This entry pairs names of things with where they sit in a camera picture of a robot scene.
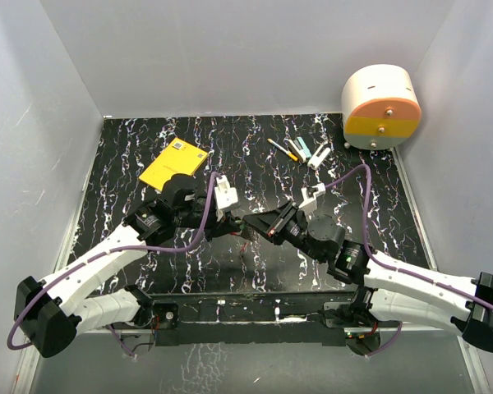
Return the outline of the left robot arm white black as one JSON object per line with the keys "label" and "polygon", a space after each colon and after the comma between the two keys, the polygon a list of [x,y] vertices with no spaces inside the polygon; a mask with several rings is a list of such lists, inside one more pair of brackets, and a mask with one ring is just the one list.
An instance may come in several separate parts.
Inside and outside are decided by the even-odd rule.
{"label": "left robot arm white black", "polygon": [[185,254],[202,239],[241,233],[242,221],[232,215],[238,205],[237,190],[225,175],[212,172],[202,193],[191,176],[172,176],[159,195],[131,211],[75,262],[42,279],[27,277],[19,283],[7,347],[19,348],[13,338],[22,331],[25,345],[48,358],[90,330],[114,323],[145,327],[153,318],[153,301],[138,288],[98,297],[92,292],[149,253]]}

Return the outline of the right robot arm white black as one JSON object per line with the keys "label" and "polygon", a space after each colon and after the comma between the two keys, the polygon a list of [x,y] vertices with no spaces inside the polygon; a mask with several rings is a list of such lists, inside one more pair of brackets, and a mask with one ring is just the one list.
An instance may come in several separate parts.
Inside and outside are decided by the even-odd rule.
{"label": "right robot arm white black", "polygon": [[309,218],[292,202],[246,215],[243,221],[270,243],[288,242],[327,263],[336,280],[357,286],[357,298],[347,308],[355,323],[397,321],[440,328],[493,353],[493,274],[459,277],[393,259],[347,240],[331,216]]}

